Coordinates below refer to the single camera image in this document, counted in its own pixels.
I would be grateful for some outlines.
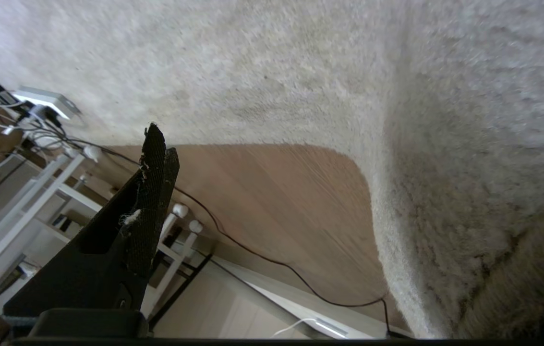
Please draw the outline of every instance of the wooden floor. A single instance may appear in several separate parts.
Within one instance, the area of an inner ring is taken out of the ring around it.
[[[113,149],[134,160],[140,154],[139,147]],[[204,203],[244,246],[291,265],[321,296],[338,304],[364,304],[386,293],[368,186],[349,158],[298,145],[184,145],[177,150],[177,186]],[[116,187],[136,168],[121,162],[124,168],[108,170],[108,164],[90,168]],[[174,197],[204,221],[207,236],[221,241],[219,256],[308,291],[289,269],[235,247],[190,199],[180,193]],[[406,329],[393,299],[387,300],[390,323]],[[381,304],[356,310],[384,320]]]

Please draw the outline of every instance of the carpet fiber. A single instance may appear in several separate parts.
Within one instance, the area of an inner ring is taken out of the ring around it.
[[[544,1],[0,1],[0,83],[100,144],[335,149],[417,336],[544,315]]]

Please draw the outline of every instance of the wall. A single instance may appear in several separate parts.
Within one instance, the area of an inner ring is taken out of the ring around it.
[[[160,319],[155,337],[265,339],[289,326],[290,322],[245,296],[224,280],[202,272]],[[281,337],[306,338],[296,329]]]

